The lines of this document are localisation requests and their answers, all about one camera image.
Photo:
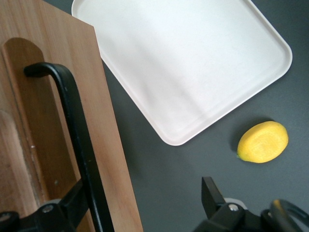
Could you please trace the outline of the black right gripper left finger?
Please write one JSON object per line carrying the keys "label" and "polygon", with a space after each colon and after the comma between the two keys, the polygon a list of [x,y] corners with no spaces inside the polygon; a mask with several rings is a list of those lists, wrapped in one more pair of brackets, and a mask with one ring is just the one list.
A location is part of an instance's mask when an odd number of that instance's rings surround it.
{"label": "black right gripper left finger", "polygon": [[47,203],[20,219],[20,232],[75,232],[88,211],[83,183],[79,180],[58,203]]}

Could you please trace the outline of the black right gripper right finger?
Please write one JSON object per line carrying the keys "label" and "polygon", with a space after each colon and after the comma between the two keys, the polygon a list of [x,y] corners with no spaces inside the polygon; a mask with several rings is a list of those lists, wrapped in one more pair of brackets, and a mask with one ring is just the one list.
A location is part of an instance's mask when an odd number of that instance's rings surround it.
{"label": "black right gripper right finger", "polygon": [[207,218],[196,232],[262,232],[259,216],[239,203],[225,200],[211,177],[201,180],[201,201]]}

